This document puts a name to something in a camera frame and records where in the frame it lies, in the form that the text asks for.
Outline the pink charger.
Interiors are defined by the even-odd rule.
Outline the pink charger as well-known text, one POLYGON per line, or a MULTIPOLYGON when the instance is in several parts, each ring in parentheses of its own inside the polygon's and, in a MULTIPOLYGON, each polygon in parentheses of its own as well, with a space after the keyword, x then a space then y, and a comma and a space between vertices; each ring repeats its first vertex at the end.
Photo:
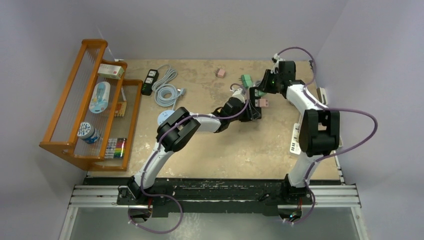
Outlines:
POLYGON ((257 105, 260 108, 267 108, 269 106, 269 102, 265 98, 260 98, 260 99, 258 99, 257 105))

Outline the green usb charger plug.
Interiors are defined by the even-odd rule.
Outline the green usb charger plug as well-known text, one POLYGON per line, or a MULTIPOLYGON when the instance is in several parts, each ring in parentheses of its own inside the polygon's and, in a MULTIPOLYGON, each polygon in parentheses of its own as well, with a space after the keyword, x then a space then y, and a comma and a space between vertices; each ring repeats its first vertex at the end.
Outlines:
POLYGON ((253 85, 252 78, 249 74, 242 74, 240 79, 245 88, 250 88, 253 85))

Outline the pink usb charger plug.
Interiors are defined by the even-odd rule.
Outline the pink usb charger plug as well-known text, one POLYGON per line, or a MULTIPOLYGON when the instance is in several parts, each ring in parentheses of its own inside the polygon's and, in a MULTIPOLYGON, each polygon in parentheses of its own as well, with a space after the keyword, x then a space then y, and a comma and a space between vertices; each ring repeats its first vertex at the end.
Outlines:
POLYGON ((215 76, 216 76, 217 78, 224 78, 224 77, 226 76, 226 71, 225 71, 223 68, 218 68, 218 69, 215 71, 215 76))

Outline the round blue power socket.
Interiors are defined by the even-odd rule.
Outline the round blue power socket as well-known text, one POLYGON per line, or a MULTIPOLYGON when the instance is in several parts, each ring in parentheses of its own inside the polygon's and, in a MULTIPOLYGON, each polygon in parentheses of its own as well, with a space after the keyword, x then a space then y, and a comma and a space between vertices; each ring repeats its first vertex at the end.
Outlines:
POLYGON ((165 122, 175 111, 174 110, 164 110, 157 117, 157 124, 160 126, 165 122))

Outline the green charger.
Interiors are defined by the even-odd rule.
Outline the green charger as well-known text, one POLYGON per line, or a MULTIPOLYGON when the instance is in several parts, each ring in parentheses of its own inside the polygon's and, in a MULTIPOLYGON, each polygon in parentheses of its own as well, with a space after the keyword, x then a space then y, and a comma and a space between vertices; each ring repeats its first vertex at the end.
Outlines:
POLYGON ((257 91, 257 95, 259 96, 259 97, 263 97, 263 96, 265 96, 267 93, 266 92, 263 92, 263 91, 261 91, 261 90, 258 90, 257 91))

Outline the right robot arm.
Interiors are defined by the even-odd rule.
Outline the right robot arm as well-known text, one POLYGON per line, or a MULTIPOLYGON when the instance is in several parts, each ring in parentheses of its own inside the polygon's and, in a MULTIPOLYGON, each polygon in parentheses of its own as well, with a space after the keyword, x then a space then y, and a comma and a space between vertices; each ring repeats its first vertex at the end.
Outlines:
POLYGON ((340 143, 340 112, 323 106, 310 94, 307 85, 296 79, 294 61, 273 59, 259 85, 262 92, 281 94, 299 111, 302 120, 298 132, 301 150, 293 169, 286 175, 280 196, 288 204, 309 193, 310 178, 322 157, 329 156, 340 143))

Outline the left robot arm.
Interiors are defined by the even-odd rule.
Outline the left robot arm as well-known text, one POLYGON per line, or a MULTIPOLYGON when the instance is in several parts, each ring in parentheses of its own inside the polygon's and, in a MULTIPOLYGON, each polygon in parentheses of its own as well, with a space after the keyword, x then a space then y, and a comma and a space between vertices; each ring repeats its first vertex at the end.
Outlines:
POLYGON ((210 114, 200 114, 179 107, 157 128, 156 142, 151 154, 127 184, 129 197, 138 205, 146 203, 149 191, 167 160, 182 150, 197 132, 221 133, 234 121, 254 120, 255 94, 234 92, 228 101, 210 114))

